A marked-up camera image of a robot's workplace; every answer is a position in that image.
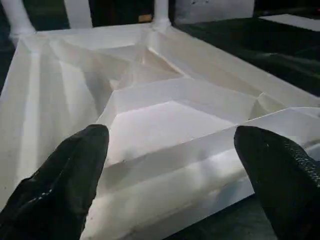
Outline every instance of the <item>white post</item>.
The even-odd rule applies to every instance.
[[[17,45],[21,34],[36,32],[22,0],[1,0],[1,3],[11,26],[10,38],[15,45]]]
[[[64,0],[64,6],[70,28],[92,28],[89,0]]]
[[[158,31],[164,31],[170,25],[169,0],[155,0],[153,28]]]

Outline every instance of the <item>white plastic part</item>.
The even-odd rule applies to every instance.
[[[64,0],[64,6],[70,28],[92,28],[89,0]]]
[[[107,162],[82,239],[160,240],[253,193],[237,125],[312,148],[318,105],[170,26],[24,36],[0,96],[0,206],[64,138],[104,124]]]
[[[32,26],[22,0],[1,0],[5,14],[10,23],[10,38],[17,45],[21,34],[36,32]]]
[[[157,31],[164,31],[171,25],[169,20],[169,0],[154,1],[153,28]]]
[[[320,31],[320,20],[310,19],[303,16],[295,16],[290,14],[272,15],[272,16],[262,16],[261,19],[295,26],[298,28],[309,29],[315,32]]]

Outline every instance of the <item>black surface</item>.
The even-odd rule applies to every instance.
[[[69,29],[64,0],[23,0],[36,31]]]
[[[255,196],[250,196],[165,240],[276,240]]]
[[[318,239],[320,162],[294,141],[253,126],[239,126],[234,145],[279,239]]]
[[[15,53],[15,46],[9,39],[10,25],[0,4],[0,92],[5,84],[8,69]]]
[[[176,27],[320,96],[319,32],[259,18]]]

